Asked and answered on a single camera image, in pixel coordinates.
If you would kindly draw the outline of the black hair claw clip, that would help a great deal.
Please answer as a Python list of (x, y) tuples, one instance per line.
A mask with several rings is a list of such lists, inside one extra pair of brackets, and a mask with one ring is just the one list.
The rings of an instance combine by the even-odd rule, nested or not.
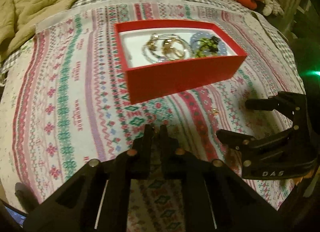
[(211, 36), (209, 39), (209, 45), (213, 47), (217, 47), (220, 41), (221, 41), (220, 38), (216, 36)]

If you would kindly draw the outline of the smartphone with lit screen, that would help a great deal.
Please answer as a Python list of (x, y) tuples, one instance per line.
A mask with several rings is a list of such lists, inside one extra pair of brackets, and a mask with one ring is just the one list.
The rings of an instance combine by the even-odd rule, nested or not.
[(21, 212), (20, 210), (17, 210), (14, 207), (11, 207), (9, 205), (4, 205), (7, 209), (10, 216), (21, 226), (23, 227), (23, 224), (25, 222), (25, 219), (27, 218), (27, 214), (24, 212)]

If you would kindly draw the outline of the white plush toy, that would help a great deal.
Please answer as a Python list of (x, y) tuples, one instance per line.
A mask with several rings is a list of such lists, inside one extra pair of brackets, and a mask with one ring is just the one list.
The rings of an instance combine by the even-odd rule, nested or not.
[(263, 3), (265, 4), (265, 6), (262, 13), (265, 17), (268, 17), (269, 15), (284, 15), (284, 10), (281, 8), (277, 0), (263, 0)]

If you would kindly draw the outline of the patterned handmade cloth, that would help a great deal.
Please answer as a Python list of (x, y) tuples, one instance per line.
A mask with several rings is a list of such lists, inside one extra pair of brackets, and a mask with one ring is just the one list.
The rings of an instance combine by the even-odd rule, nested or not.
[(99, 8), (63, 12), (23, 45), (9, 70), (1, 99), (1, 182), (10, 205), (20, 208), (16, 183), (42, 202), (90, 159), (111, 160), (129, 149), (148, 123), (166, 124), (186, 150), (225, 160), (236, 173), (240, 156), (221, 145), (218, 129), (262, 138), (290, 127), (278, 112), (245, 109), (247, 99), (272, 95), (202, 86), (132, 105), (128, 91), (96, 93), (86, 81), (105, 55), (103, 20)]

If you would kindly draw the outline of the red cardboard box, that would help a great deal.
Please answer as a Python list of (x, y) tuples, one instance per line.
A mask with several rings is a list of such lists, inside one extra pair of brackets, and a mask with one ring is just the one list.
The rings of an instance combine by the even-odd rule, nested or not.
[[(114, 26), (118, 57), (131, 104), (230, 79), (247, 57), (244, 49), (213, 23), (194, 20), (140, 20)], [(226, 56), (150, 64), (141, 47), (153, 32), (208, 30), (228, 47)]]

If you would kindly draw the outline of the beige quilted blanket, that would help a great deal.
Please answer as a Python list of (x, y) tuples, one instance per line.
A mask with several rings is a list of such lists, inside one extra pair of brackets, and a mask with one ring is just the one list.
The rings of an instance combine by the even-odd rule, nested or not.
[(77, 0), (1, 0), (1, 62), (35, 34), (35, 25)]

